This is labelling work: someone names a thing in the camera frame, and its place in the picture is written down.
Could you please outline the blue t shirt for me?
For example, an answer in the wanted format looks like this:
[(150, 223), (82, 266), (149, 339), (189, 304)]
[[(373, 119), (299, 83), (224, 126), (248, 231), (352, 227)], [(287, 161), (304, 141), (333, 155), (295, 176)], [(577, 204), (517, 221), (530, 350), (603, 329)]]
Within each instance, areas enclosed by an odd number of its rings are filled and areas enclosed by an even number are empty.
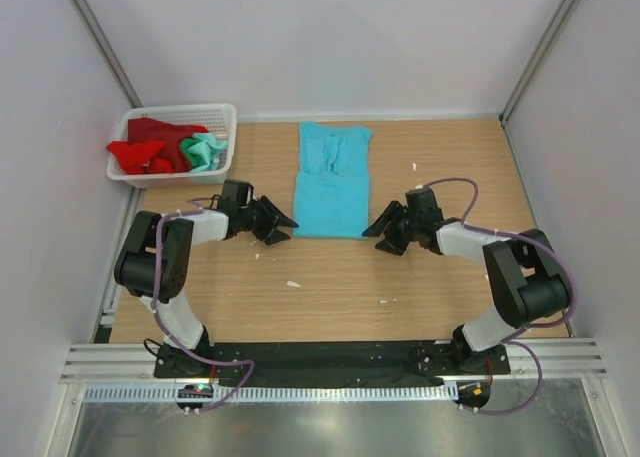
[(368, 150), (363, 126), (299, 125), (293, 213), (298, 238), (360, 239), (368, 227)]

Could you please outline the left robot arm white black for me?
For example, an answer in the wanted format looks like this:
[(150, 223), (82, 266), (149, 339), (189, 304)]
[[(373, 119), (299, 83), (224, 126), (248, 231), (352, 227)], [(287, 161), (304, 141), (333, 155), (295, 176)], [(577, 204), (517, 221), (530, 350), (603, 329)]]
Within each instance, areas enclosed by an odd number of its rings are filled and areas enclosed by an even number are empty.
[(189, 203), (189, 211), (138, 212), (114, 267), (115, 282), (145, 305), (163, 333), (155, 353), (157, 377), (201, 377), (218, 366), (208, 331), (186, 297), (192, 248), (244, 232), (271, 246), (299, 227), (246, 181), (227, 179), (220, 193)]

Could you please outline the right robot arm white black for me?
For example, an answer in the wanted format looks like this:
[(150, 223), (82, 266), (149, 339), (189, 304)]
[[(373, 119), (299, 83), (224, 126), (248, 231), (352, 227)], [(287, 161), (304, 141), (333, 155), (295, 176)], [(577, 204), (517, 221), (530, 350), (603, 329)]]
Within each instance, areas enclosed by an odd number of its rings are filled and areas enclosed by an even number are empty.
[(544, 232), (490, 231), (446, 218), (429, 187), (405, 197), (404, 204), (390, 202), (362, 235), (378, 237), (376, 248), (396, 256), (417, 243), (440, 256), (460, 257), (482, 266), (488, 277), (488, 309), (452, 333), (450, 358), (459, 371), (476, 371), (490, 352), (538, 320), (573, 309), (572, 278)]

